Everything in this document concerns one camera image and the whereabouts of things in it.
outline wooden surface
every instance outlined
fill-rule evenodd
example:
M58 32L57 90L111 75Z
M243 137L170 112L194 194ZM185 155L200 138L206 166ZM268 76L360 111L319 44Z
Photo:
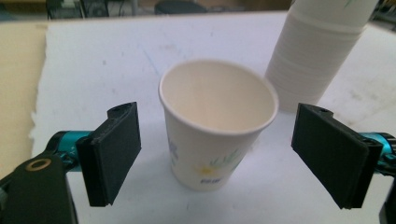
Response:
M45 22L0 23L0 178L31 157L37 83L45 60Z

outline paper cup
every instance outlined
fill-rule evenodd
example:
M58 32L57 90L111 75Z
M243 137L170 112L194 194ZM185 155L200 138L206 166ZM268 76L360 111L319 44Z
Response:
M275 89L232 63L193 61L166 73L159 87L172 170L196 190L223 186L275 118Z

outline table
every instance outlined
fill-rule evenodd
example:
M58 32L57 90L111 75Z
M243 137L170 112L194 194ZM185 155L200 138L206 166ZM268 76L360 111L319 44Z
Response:
M125 72L123 69L137 69L133 70L132 74L134 75L128 76L128 80L143 80L144 85L149 87L147 91L141 91L147 96L141 92L136 92L135 97L132 97L138 100L138 106L140 106L143 149L115 204L107 208L90 208L81 176L69 174L70 186L80 222L376 223L379 207L385 200L391 179L376 175L363 209L340 211L325 189L290 149L289 140L294 115L285 112L280 112L274 123L263 132L254 147L256 149L248 153L240 167L235 171L230 183L223 189L208 193L195 192L180 186L172 177L167 158L163 117L155 92L156 81L158 81L162 72L183 60L209 57L241 63L258 74L263 74L284 20L285 13L281 12L52 23L49 28L52 36L50 36L50 42L47 42L47 44L49 49L57 46L57 50L65 50L64 57L67 60L64 60L63 64L70 64L70 59L75 56L79 58L77 52L80 50L88 52L86 50L89 49L90 45L75 41L85 35L90 36L87 34L87 29L88 33L95 34L95 32L106 28L105 30L113 32L102 35L93 42L102 43L103 40L111 37L118 40L113 47L120 51L122 51L122 49L119 49L120 43L132 43L129 48L135 50L134 56L132 56L134 61L128 58L127 61L124 61L128 65L125 68L120 68L117 72ZM38 62L32 62L36 68L35 71L32 69L35 82L27 81L31 89L23 95L21 95L21 92L28 90L25 87L21 87L17 91L11 88L17 83L26 84L24 80L27 77L14 77L21 71L17 66L22 60L21 56L11 59L14 63L9 67L3 66L3 64L7 65L9 63L1 63L1 69L4 69L1 70L2 76L7 74L6 80L3 82L2 79L1 82L2 84L7 83L1 88L1 90L6 89L6 91L1 91L2 96L6 96L0 101L1 108L12 110L14 108L24 108L18 116L15 116L16 113L10 116L6 113L7 110L2 110L2 117L0 118L8 122L8 128L6 130L2 129L1 134L7 133L7 138L2 138L0 142L0 146L9 148L5 150L6 153L2 149L2 153L5 153L1 156L2 164L5 164L4 161L14 157L13 151L20 149L20 151L26 152L32 147L27 134L33 126L30 120L30 112L31 108L35 106L35 99L30 98L23 101L17 97L25 99L27 95L29 97L33 95L33 98L35 98L39 71L44 62L44 33L47 26L45 24L29 23L7 24L3 27L8 28L10 32L12 30L16 32L15 27L21 28L21 30L36 30L36 35L18 35L21 42L17 41L17 37L13 35L6 36L8 36L8 40L14 38L18 44L24 43L23 41L32 43L28 45L28 47L31 47L29 50L25 49L21 53L21 55L23 53L28 55L29 60L27 62L33 59L37 60L37 58L30 57L41 55ZM59 36L60 42L57 42L53 35L63 33L68 33L69 36L64 38ZM36 36L36 43L41 43L41 45L31 42L34 41L34 36ZM332 110L337 119L358 132L380 131L396 134L393 125L395 121L393 114L396 111L395 96L390 94L390 92L396 90L396 82L393 77L396 46L389 44L392 43L391 41L394 43L395 38L391 32L369 25L319 105ZM67 41L75 43L75 48L66 50L67 46L70 45L59 44L67 43ZM49 53L47 54L47 65L60 61L59 54L56 54L55 51L47 51ZM131 51L124 51L123 53L127 55ZM110 66L114 63L111 57L99 60L92 55L91 59L94 62L99 62L102 66ZM141 63L134 65L128 62ZM43 74L45 76L41 77L40 80L41 89L38 87L42 92L45 92L43 85L56 83L57 78L59 78L58 74L49 73L51 70L48 70L48 67L45 66L44 70ZM141 77L136 71L140 71L147 77ZM69 82L73 82L73 78L76 78L74 72L70 77L63 76L65 86L69 87ZM118 79L112 83L117 86L120 85L118 93L130 93L131 91L124 86L122 87L122 83ZM138 89L141 88L138 85L133 84L133 86L137 90L141 90ZM104 91L111 93L113 90L106 87ZM95 87L92 87L92 92L98 91ZM111 98L113 100L109 101L109 98L101 93L103 97L100 99L104 102L103 104L90 100L91 103L87 104L85 110L90 110L90 107L94 107L95 111L98 108L101 110L94 113L94 116L92 116L93 122L83 119L75 121L72 119L73 116L68 117L70 111L77 111L81 118L84 117L83 115L87 115L75 107L73 98L66 97L62 102L59 102L57 96L53 96L53 99L55 99L54 105L44 106L43 109L43 105L46 105L45 98L49 96L41 93L38 97L41 99L41 103L37 104L41 110L37 110L37 114L34 116L35 121L47 115L45 113L48 111L45 108L56 110L61 121L58 122L60 126L56 126L54 119L48 119L49 130L43 129L43 119L37 123L38 126L35 127L32 134L35 138L35 153L48 141L48 135L54 131L52 129L65 127L66 125L75 125L74 127L77 128L87 125L91 128L106 116L104 109L108 105L128 99L134 100L122 95L124 94L119 94L120 97ZM92 99L91 97L88 93L82 97L84 100L81 102L87 102L87 99ZM28 102L31 107L24 107L26 106L25 102ZM67 111L60 111L59 108L63 105L73 106L68 108ZM11 131L14 127L18 127L18 133ZM21 141L21 135L25 140L23 147L17 145ZM18 161L14 162L3 166L12 170L11 167L18 163ZM259 172L251 172L257 170L258 167L261 168Z

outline white tabletop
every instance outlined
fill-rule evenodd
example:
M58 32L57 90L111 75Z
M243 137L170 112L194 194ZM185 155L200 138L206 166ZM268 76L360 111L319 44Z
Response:
M89 207L68 174L80 223L378 223L392 178L375 175L362 209L339 210L290 147L294 114L279 112L213 192L181 186L170 169L161 75L212 58L263 76L286 13L156 17L52 24L38 86L34 152L60 130L94 130L115 105L138 103L142 151L113 206ZM320 106L357 132L396 134L396 35L369 25Z

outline stack of paper cups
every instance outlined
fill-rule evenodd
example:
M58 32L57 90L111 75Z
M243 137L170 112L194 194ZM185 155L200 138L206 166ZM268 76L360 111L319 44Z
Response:
M269 62L266 77L283 110L315 105L358 41L376 0L297 0Z

